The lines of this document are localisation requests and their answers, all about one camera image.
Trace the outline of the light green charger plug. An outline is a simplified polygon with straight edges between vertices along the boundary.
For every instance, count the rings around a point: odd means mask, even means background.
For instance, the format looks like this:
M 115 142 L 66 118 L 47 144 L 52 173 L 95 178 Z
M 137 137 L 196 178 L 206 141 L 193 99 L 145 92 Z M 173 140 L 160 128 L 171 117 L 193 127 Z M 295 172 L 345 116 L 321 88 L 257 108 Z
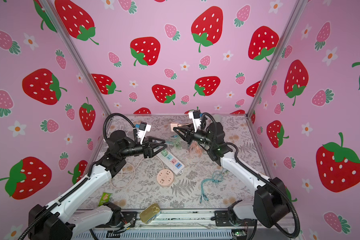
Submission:
M 164 157 L 166 157 L 166 156 L 168 155 L 168 151 L 167 151 L 167 150 L 162 150 L 162 151 L 161 151 L 161 154 L 162 154 Z

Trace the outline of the pink charger plug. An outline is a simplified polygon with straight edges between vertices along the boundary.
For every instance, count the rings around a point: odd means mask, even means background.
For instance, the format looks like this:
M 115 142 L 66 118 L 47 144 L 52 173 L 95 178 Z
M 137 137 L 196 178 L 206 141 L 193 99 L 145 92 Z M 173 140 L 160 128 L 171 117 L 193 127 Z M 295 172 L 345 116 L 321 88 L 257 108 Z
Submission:
M 179 123 L 171 123 L 170 124 L 170 129 L 172 132 L 174 132 L 174 128 L 180 127 L 182 124 Z

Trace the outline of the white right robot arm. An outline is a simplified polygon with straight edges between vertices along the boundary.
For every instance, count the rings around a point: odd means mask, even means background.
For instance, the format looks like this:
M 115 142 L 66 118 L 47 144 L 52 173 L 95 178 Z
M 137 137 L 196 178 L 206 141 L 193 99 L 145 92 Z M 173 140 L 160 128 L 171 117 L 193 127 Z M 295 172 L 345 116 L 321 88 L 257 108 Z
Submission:
M 296 208 L 287 196 L 284 183 L 255 171 L 239 159 L 239 148 L 225 141 L 221 123 L 211 123 L 205 130 L 189 124 L 174 127 L 174 132 L 185 142 L 201 145 L 210 159 L 236 176 L 254 195 L 251 204 L 236 201 L 228 207 L 227 219 L 233 225 L 254 220 L 266 228 L 276 227 L 282 234 L 295 239 L 301 231 Z

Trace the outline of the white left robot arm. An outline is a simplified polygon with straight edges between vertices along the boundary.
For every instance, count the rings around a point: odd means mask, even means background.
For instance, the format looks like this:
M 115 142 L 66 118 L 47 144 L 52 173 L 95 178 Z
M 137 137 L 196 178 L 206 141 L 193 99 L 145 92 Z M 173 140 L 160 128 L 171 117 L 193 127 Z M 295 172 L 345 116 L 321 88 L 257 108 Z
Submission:
M 148 136 L 142 142 L 127 137 L 122 130 L 105 137 L 106 153 L 94 162 L 88 173 L 57 199 L 29 212 L 29 225 L 20 240 L 70 240 L 99 225 L 117 225 L 122 219 L 121 208 L 105 203 L 97 209 L 74 218 L 78 207 L 99 187 L 115 177 L 126 164 L 127 157 L 142 155 L 153 158 L 167 148 L 166 141 Z

